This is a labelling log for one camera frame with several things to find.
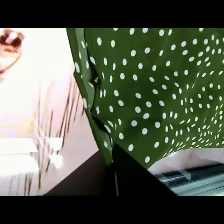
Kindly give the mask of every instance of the green fabric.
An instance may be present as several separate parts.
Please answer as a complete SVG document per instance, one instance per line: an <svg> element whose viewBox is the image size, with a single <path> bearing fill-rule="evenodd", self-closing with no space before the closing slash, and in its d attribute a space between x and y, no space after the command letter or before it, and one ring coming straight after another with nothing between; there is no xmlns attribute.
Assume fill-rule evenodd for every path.
<svg viewBox="0 0 224 224"><path fill-rule="evenodd" d="M67 29L99 149L145 168L188 148L222 148L224 29Z"/></svg>

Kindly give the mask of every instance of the glossy poster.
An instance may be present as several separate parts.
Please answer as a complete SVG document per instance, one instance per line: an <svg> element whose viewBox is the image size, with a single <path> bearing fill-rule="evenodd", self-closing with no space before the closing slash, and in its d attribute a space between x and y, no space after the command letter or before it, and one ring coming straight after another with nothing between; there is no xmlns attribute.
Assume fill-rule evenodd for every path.
<svg viewBox="0 0 224 224"><path fill-rule="evenodd" d="M66 29L0 28L0 195L44 194L97 151L73 72Z"/></svg>

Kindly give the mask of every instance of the green polka dot fabric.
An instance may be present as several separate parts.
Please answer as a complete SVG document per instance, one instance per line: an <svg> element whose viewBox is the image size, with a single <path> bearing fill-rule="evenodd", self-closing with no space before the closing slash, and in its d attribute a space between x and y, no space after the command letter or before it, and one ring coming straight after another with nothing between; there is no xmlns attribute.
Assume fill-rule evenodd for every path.
<svg viewBox="0 0 224 224"><path fill-rule="evenodd" d="M145 168L224 146L224 29L67 29L75 78L108 163L119 145Z"/></svg>

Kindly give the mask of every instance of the lips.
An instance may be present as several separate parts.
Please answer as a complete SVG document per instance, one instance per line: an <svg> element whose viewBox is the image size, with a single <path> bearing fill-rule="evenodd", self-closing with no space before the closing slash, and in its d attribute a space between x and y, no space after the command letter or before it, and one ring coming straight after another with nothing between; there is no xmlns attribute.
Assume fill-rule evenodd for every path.
<svg viewBox="0 0 224 224"><path fill-rule="evenodd" d="M0 75L13 66L21 55L24 35L11 29L4 29L0 36Z"/></svg>

